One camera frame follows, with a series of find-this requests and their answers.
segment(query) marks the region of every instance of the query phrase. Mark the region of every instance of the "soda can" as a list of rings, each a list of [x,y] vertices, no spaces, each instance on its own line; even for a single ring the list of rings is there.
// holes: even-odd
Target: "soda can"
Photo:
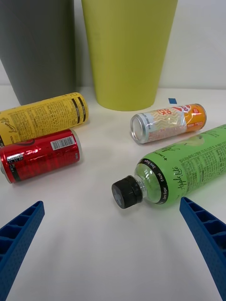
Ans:
[[[206,118],[200,104],[187,104],[136,114],[130,129],[133,139],[143,144],[198,131],[205,126]]]
[[[0,146],[64,131],[89,118],[85,99],[70,93],[0,112]]]
[[[78,162],[81,144],[69,129],[0,149],[0,168],[9,183],[20,182]]]

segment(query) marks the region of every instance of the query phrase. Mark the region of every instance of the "green bottle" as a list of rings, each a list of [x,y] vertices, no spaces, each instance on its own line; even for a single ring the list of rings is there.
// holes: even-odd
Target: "green bottle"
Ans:
[[[114,183],[121,208],[143,199],[165,204],[181,198],[226,171],[226,125],[182,140],[143,157],[135,175]]]

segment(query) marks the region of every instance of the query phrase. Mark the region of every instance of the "barcode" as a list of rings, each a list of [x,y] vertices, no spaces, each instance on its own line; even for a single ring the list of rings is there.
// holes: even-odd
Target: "barcode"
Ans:
[[[8,156],[7,157],[7,162],[8,163],[13,163],[13,162],[17,162],[20,160],[23,160],[23,154],[16,154],[16,155],[12,155],[12,156]]]
[[[66,147],[66,146],[74,145],[75,140],[74,140],[73,136],[70,136],[70,137],[52,141],[50,143],[51,143],[52,149],[55,151],[58,149],[62,149],[63,147]]]

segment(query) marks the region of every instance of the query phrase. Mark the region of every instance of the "blue tape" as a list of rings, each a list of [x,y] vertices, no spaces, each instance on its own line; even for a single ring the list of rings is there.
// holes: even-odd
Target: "blue tape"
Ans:
[[[169,103],[170,104],[177,104],[177,101],[175,98],[169,98]]]

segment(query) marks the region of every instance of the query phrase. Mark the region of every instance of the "orange and white can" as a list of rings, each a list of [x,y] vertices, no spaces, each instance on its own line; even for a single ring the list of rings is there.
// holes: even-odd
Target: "orange and white can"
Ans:
[[[206,111],[200,104],[186,104],[136,114],[130,129],[135,141],[148,143],[198,131],[205,126],[206,119]]]

